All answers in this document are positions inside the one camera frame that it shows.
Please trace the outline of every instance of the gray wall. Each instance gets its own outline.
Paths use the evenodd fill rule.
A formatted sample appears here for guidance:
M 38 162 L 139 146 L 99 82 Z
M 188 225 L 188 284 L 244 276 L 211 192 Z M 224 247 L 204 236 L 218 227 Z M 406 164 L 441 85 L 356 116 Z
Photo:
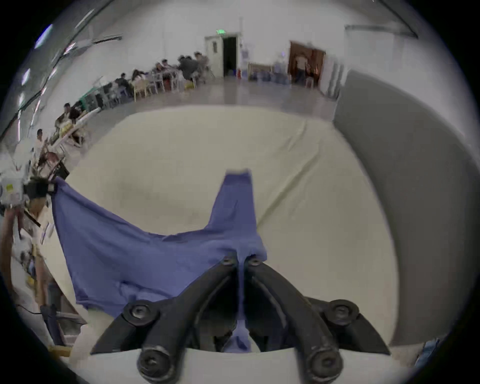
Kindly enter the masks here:
M 448 332 L 479 273 L 478 169 L 438 115 L 354 71 L 334 125 L 367 170 L 394 237 L 400 307 L 392 344 Z

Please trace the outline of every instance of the gray floor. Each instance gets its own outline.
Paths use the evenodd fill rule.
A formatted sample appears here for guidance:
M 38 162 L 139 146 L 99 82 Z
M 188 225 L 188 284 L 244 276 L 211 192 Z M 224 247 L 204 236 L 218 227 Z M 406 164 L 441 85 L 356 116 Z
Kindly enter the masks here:
M 69 147 L 65 165 L 72 170 L 80 158 L 117 123 L 129 115 L 182 105 L 243 105 L 281 110 L 287 113 L 331 121 L 336 101 L 320 94 L 318 89 L 273 83 L 239 81 L 235 78 L 201 84 L 185 92 L 165 92 L 105 109 L 88 123 L 88 145 L 80 150 Z

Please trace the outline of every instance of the purple cloth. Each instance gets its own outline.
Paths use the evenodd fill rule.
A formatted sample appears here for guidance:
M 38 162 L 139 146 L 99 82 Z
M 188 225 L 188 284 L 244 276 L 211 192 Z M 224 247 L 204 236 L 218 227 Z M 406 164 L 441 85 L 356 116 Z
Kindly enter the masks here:
M 235 251 L 239 260 L 239 313 L 234 336 L 249 350 L 243 314 L 243 262 L 266 251 L 256 230 L 249 173 L 227 174 L 208 225 L 176 235 L 144 232 L 81 196 L 57 178 L 53 217 L 77 304 L 116 317 L 130 301 L 179 295 Z

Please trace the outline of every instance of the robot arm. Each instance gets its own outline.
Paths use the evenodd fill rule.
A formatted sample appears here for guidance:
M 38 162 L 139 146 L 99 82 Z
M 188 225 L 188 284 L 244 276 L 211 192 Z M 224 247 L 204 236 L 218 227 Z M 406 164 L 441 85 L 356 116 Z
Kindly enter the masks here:
M 173 299 L 128 304 L 91 354 L 141 348 L 137 369 L 142 377 L 151 383 L 176 382 L 185 348 L 221 352 L 232 335 L 238 267 L 236 258 L 226 258 Z M 294 347 L 307 382 L 330 383 L 341 374 L 339 348 L 390 354 L 354 303 L 306 298 L 254 256 L 244 268 L 251 337 L 262 352 Z

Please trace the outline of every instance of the white table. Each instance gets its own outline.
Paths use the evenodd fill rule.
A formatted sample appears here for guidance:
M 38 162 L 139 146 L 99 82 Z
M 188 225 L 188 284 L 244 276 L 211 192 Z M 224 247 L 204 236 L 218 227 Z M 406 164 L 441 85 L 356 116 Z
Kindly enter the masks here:
M 79 129 L 85 127 L 87 122 L 98 112 L 100 112 L 101 108 L 96 108 L 87 114 L 83 115 L 81 118 L 77 120 L 73 128 L 71 128 L 63 137 L 59 137 L 56 142 L 54 142 L 51 146 L 52 150 L 55 150 L 56 147 L 60 147 L 63 152 L 68 153 L 65 148 L 62 146 L 64 143 L 67 143 L 67 140 L 71 138 L 71 136 L 77 132 Z

